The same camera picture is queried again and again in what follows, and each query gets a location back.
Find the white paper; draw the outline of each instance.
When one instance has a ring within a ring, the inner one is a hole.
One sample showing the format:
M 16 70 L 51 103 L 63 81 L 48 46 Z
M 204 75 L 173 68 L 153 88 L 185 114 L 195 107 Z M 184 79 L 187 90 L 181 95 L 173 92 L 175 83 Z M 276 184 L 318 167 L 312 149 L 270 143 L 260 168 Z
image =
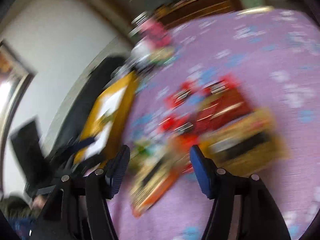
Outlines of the white paper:
M 119 108 L 125 89 L 126 87 L 120 89 L 113 95 L 109 97 L 105 96 L 102 99 L 103 103 L 99 109 L 99 113 L 97 115 L 96 120 L 98 120 L 101 116 L 103 116 L 106 111 L 108 111 L 108 114 L 112 114 L 114 111 L 116 111 Z M 100 153 L 102 149 L 106 146 L 112 124 L 113 122 L 111 121 L 108 122 L 103 128 L 103 130 L 96 136 L 96 141 L 85 150 L 85 154 L 84 154 L 85 159 L 91 157 L 94 154 Z

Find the white wall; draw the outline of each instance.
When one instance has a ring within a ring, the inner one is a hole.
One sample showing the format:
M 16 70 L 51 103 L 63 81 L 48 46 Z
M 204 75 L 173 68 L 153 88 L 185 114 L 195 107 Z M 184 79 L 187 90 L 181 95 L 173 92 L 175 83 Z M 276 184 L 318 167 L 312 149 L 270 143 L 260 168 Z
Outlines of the white wall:
M 60 104 L 87 65 L 116 31 L 79 0 L 36 0 L 1 34 L 22 62 L 36 72 L 14 116 L 11 131 L 38 116 L 46 135 Z M 4 194 L 23 192 L 25 178 L 11 143 L 4 156 Z

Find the green jacket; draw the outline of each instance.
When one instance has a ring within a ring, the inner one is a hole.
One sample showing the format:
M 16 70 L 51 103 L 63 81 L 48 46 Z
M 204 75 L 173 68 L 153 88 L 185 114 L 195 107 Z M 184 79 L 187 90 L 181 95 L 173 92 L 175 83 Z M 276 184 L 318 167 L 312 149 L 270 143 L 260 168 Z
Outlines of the green jacket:
M 37 218 L 41 209 L 30 209 L 29 205 L 20 197 L 9 196 L 0 201 L 3 215 L 9 218 Z

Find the metal screw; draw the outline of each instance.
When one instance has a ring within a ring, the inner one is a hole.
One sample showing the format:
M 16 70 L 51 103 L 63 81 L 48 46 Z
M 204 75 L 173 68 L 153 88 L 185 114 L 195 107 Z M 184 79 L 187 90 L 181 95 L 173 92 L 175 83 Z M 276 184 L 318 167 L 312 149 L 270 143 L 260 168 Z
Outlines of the metal screw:
M 101 175 L 102 173 L 103 173 L 103 169 L 96 169 L 94 171 L 94 174 L 96 174 L 96 175 Z
M 220 175 L 223 175 L 223 174 L 226 174 L 226 170 L 222 169 L 222 168 L 219 168 L 219 169 L 217 169 L 217 173 L 220 174 Z
M 251 179 L 253 179 L 253 180 L 259 180 L 260 177 L 259 177 L 257 174 L 252 174 L 252 175 L 251 175 Z
M 62 180 L 63 182 L 68 181 L 69 179 L 70 179 L 70 177 L 69 177 L 68 175 L 64 175 L 64 176 L 62 176 L 62 178 L 61 178 L 61 180 Z

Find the picture frame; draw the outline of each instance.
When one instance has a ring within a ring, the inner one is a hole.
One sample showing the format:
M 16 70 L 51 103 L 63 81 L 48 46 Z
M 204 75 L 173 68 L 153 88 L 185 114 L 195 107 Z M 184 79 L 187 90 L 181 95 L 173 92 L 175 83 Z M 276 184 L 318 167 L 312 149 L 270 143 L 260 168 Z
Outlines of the picture frame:
M 4 150 L 17 107 L 34 74 L 6 41 L 0 42 L 0 191 L 3 192 Z

